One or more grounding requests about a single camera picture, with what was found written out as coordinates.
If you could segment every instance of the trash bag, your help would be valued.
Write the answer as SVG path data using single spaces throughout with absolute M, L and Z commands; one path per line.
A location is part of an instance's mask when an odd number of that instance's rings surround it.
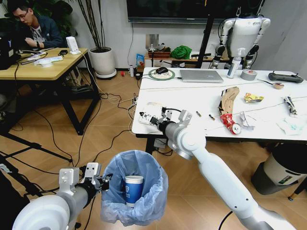
M 172 58 L 176 59 L 190 59 L 190 53 L 192 49 L 187 46 L 179 46 L 171 53 Z
M 104 176 L 112 173 L 110 189 L 102 193 L 101 219 L 124 226 L 149 225 L 160 219 L 165 211 L 168 176 L 156 159 L 143 151 L 130 150 L 116 155 L 106 167 Z M 141 198 L 134 208 L 126 206 L 125 176 L 140 175 L 144 177 Z

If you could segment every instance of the mouse pad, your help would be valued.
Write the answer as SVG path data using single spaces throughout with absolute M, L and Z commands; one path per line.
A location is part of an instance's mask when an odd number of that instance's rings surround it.
M 149 72 L 149 76 L 155 80 L 165 81 L 175 77 L 175 73 L 171 70 L 168 70 L 167 73 L 162 73 L 162 74 L 157 74 L 155 73 L 155 71 L 156 69 L 153 69 Z

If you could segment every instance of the computer mouse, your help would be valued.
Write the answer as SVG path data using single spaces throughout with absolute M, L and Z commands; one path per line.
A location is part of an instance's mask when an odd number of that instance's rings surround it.
M 160 68 L 156 69 L 155 72 L 157 74 L 167 73 L 168 69 L 166 67 L 160 67 Z

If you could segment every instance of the blue paper cup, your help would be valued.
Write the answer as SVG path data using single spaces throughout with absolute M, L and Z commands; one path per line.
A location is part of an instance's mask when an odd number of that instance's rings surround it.
M 135 202 L 142 196 L 143 190 L 143 177 L 142 176 L 126 176 L 125 187 L 126 187 L 126 205 L 134 207 Z

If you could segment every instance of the laptop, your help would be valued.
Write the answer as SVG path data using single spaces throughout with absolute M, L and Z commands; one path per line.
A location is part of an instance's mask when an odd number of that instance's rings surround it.
M 181 69 L 183 82 L 222 83 L 224 80 L 215 70 L 187 70 Z

